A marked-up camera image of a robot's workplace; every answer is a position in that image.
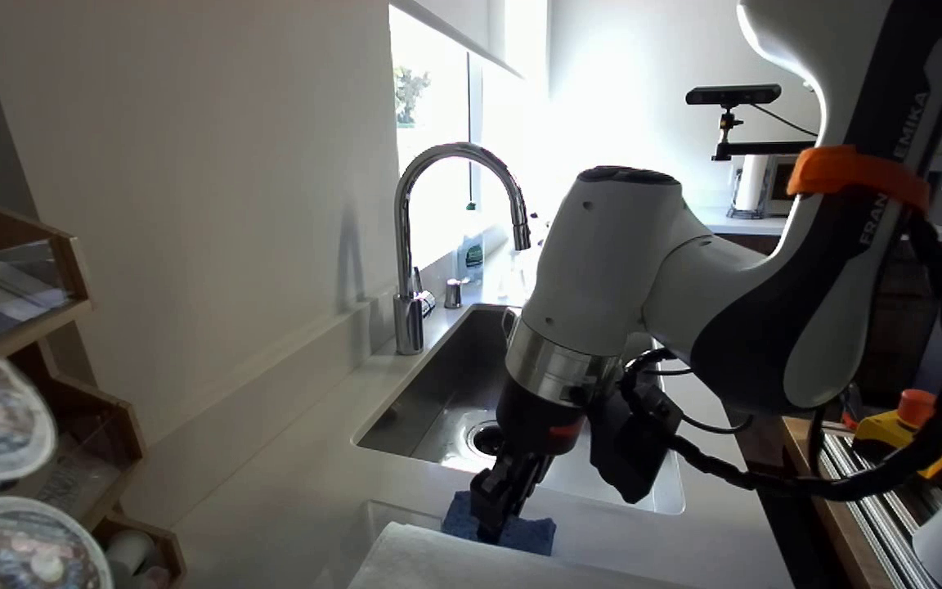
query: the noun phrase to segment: chrome faucet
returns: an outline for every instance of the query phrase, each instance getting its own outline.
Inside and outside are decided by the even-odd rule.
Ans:
[[[508,191],[511,200],[511,224],[515,232],[515,249],[530,249],[530,227],[527,224],[523,189],[508,170],[508,165],[489,150],[456,142],[428,148],[411,161],[395,190],[395,246],[399,260],[399,290],[395,294],[395,339],[400,354],[419,354],[424,350],[424,316],[434,307],[434,297],[419,283],[419,269],[412,265],[409,242],[409,195],[416,179],[435,161],[447,157],[463,157],[489,168]]]

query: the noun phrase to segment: stainless steel sink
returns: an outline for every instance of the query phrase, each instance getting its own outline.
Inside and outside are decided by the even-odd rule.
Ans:
[[[505,307],[474,305],[450,329],[392,406],[362,436],[358,445],[399,456],[437,462],[452,469],[477,473],[493,466],[500,441],[495,411],[504,367]],[[587,426],[572,452],[554,459],[540,486],[594,501],[625,506],[588,459]],[[649,496],[635,504],[640,510],[680,514],[685,500],[678,463],[666,458]]]

